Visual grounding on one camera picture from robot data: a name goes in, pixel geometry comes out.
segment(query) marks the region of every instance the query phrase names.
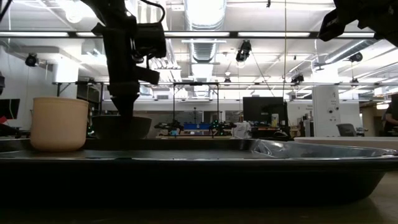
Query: white wall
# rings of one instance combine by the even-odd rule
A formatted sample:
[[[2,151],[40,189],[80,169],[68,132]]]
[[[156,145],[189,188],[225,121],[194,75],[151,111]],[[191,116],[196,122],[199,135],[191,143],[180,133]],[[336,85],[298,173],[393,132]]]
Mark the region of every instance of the white wall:
[[[217,104],[215,101],[206,103],[197,102],[176,102],[176,111],[193,111],[196,107],[198,111],[217,111]],[[104,110],[116,110],[111,101],[104,101]],[[310,113],[313,109],[312,101],[292,101],[287,103],[287,114],[291,126],[298,125],[297,118],[301,118],[306,113]],[[134,105],[136,111],[172,111],[172,101],[137,101]],[[238,101],[221,101],[220,111],[225,116],[225,111],[242,111],[243,103]],[[340,102],[340,113],[342,123],[351,123],[354,127],[361,127],[361,118],[359,117],[359,102]]]
[[[0,71],[6,77],[6,87],[0,99],[21,99],[18,117],[9,120],[12,127],[30,129],[33,109],[33,98],[39,96],[56,96],[57,87],[52,85],[53,73],[43,68],[30,68],[25,61],[7,54],[0,48]]]

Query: wooden table surface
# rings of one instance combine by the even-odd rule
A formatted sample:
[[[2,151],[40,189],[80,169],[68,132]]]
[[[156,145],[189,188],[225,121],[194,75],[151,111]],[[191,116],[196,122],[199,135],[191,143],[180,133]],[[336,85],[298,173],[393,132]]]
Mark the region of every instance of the wooden table surface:
[[[369,198],[349,205],[213,210],[2,209],[0,223],[398,223],[398,172],[386,174]]]

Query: ceiling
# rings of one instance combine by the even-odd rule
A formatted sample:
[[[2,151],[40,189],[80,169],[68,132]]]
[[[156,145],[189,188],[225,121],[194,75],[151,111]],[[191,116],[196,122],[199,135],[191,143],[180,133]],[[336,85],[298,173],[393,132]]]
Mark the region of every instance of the ceiling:
[[[167,1],[167,27],[169,30],[186,30],[183,1]],[[78,30],[90,31],[98,22],[95,15],[87,7],[79,6],[77,14],[83,13],[80,22],[68,20],[65,8],[70,0],[14,0],[11,10],[0,23],[0,30]],[[222,30],[227,31],[319,31],[323,17],[334,8],[333,0],[288,0],[287,27],[285,27],[285,10],[283,0],[273,0],[271,7],[266,8],[266,1],[256,0],[227,0],[226,15]],[[138,18],[142,20],[141,2],[138,7]],[[357,22],[346,27],[346,32],[365,32],[359,30]],[[105,80],[108,71],[104,60],[93,60],[87,54],[93,49],[102,49],[99,39],[17,39],[12,38],[11,45],[23,46],[56,46],[85,63],[92,70],[82,72],[84,76],[92,76]],[[295,68],[304,60],[316,55],[325,55],[336,51],[351,40],[321,40],[310,39],[251,39],[252,54],[246,60],[243,68],[237,68],[235,55],[242,39],[225,39],[225,43],[218,44],[216,65],[213,68],[213,80],[222,80],[225,72],[231,72],[233,82],[261,82],[266,77],[269,82],[281,82],[285,73]],[[188,44],[182,39],[172,39],[172,48],[181,67],[181,77],[192,74],[190,71],[191,56]],[[361,51],[364,60],[360,63],[339,62],[338,71],[342,81],[349,81],[352,76],[369,73],[383,66],[394,63],[398,52],[394,46],[385,40]],[[312,69],[302,70],[307,79],[311,79]],[[377,82],[385,77],[398,74],[398,69],[378,73],[367,77],[362,82]]]

